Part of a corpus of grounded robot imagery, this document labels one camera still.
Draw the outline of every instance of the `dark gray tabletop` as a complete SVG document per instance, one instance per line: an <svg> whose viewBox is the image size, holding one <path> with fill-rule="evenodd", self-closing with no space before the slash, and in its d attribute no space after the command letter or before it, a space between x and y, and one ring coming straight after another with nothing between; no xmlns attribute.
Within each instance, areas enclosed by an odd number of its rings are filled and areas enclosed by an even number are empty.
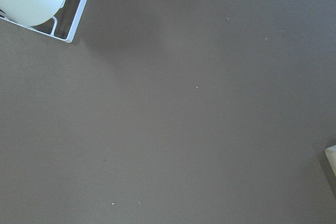
<svg viewBox="0 0 336 224"><path fill-rule="evenodd" d="M336 0L88 0L70 45L0 34L0 223L335 223Z"/></svg>

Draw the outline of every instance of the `gray floor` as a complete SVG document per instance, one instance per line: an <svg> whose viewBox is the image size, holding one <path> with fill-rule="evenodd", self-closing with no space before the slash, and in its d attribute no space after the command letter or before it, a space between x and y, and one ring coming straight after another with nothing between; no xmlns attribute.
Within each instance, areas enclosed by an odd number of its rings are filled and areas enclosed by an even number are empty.
<svg viewBox="0 0 336 224"><path fill-rule="evenodd" d="M0 34L0 223L335 223L336 0L89 0L73 44Z"/></svg>

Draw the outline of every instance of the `gray surface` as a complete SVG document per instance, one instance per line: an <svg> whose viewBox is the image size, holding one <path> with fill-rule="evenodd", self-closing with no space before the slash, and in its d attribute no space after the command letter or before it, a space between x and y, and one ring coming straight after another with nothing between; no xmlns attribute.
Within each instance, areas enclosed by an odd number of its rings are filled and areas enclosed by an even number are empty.
<svg viewBox="0 0 336 224"><path fill-rule="evenodd" d="M0 22L0 223L335 223L335 3L89 0L71 45Z"/></svg>

